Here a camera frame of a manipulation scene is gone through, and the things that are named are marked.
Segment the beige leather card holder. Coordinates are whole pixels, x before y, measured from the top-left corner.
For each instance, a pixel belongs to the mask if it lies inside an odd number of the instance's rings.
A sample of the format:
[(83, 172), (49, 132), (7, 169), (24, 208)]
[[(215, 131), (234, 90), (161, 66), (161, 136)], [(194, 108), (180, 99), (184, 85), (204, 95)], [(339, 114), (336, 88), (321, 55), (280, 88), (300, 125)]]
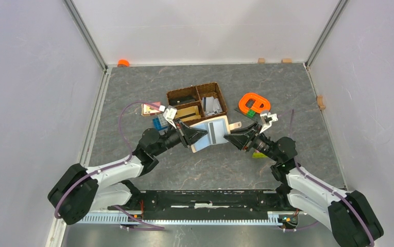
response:
[(227, 143), (228, 141), (224, 138), (224, 135), (230, 134), (232, 130), (241, 128), (242, 122), (229, 123), (227, 116), (223, 115), (198, 122), (191, 125), (191, 127), (208, 132), (204, 137), (191, 145), (192, 152), (196, 153), (209, 146)]

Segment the white magnetic stripe card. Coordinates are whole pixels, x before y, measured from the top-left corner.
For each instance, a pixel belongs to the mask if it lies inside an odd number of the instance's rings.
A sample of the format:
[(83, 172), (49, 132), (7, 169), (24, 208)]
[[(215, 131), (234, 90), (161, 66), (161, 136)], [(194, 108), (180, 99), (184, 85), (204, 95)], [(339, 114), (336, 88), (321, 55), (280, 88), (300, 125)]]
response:
[(224, 120), (215, 120), (207, 124), (210, 145), (224, 144), (228, 141), (224, 138), (227, 133), (227, 125)]

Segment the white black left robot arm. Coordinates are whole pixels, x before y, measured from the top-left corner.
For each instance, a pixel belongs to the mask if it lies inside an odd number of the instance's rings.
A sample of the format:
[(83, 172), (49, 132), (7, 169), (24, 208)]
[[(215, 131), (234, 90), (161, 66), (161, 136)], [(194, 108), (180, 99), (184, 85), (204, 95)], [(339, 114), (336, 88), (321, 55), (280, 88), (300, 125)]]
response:
[(55, 218), (71, 225), (93, 210), (114, 205), (137, 208), (140, 195), (124, 181), (151, 172), (158, 164), (158, 155), (178, 144), (189, 147), (207, 133), (178, 120), (164, 134), (146, 129), (136, 149), (125, 158), (90, 168), (80, 163), (71, 165), (47, 196), (55, 208)]

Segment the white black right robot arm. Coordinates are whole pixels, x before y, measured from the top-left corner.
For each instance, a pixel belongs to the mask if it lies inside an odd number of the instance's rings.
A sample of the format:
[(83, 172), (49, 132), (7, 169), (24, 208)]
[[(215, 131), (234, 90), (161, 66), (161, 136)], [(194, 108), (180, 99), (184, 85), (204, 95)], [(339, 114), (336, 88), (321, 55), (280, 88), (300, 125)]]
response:
[(303, 211), (326, 226), (340, 246), (374, 246), (384, 229), (367, 198), (359, 191), (333, 187), (296, 161), (296, 143), (290, 137), (271, 140), (254, 123), (224, 138), (240, 150), (255, 149), (275, 164), (271, 173), (281, 182), (276, 204), (282, 210)]

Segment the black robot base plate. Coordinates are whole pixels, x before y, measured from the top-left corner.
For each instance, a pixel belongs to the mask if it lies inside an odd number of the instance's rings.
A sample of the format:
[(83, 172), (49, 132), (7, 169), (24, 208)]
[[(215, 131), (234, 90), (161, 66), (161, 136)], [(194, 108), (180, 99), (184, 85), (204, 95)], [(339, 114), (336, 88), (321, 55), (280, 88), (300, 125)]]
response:
[(146, 190), (121, 206), (144, 220), (264, 220), (299, 210), (274, 190)]

